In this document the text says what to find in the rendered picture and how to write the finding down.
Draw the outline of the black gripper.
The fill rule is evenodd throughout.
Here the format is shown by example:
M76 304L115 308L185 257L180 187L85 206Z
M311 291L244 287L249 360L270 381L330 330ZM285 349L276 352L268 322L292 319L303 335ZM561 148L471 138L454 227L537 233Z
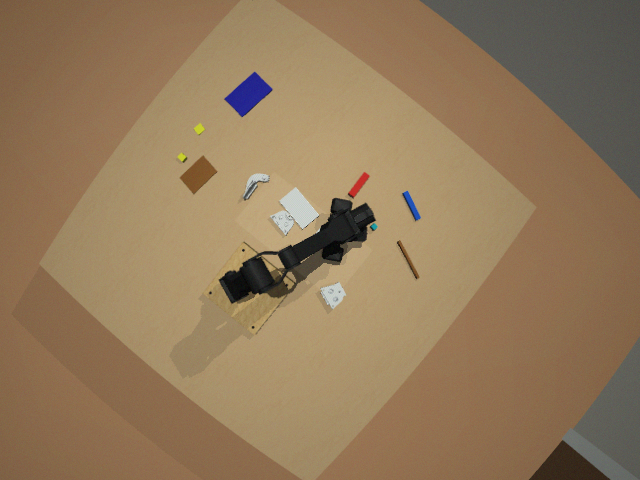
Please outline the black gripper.
M342 208L345 209L349 209L349 211L352 210L352 201L350 200L345 200L345 199L340 199L340 198L334 198L332 199L332 204L331 204L331 213L335 213L339 210L341 210ZM340 247L340 244L337 244L335 246L326 246L323 248L323 252L322 252L322 258L326 259L326 260L332 260L332 261L337 261L340 262L342 261L342 257L343 257L343 252L344 249Z

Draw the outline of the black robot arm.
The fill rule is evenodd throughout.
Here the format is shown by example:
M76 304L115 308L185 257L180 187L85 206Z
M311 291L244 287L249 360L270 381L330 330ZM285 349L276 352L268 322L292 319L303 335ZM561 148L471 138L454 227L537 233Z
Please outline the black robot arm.
M341 209L327 219L320 231L294 246L287 246L280 251L264 251L242 263L238 272L230 270L218 281L221 284L231 304L242 300L251 291L253 294L263 294L278 286L287 272L301 264L301 261L323 249L367 240L367 225L376 221L374 213L366 203L349 211ZM286 269L280 280L275 283L261 255L277 255ZM257 259L258 258L258 259ZM275 284L274 284L275 283ZM271 286L272 285L272 286Z

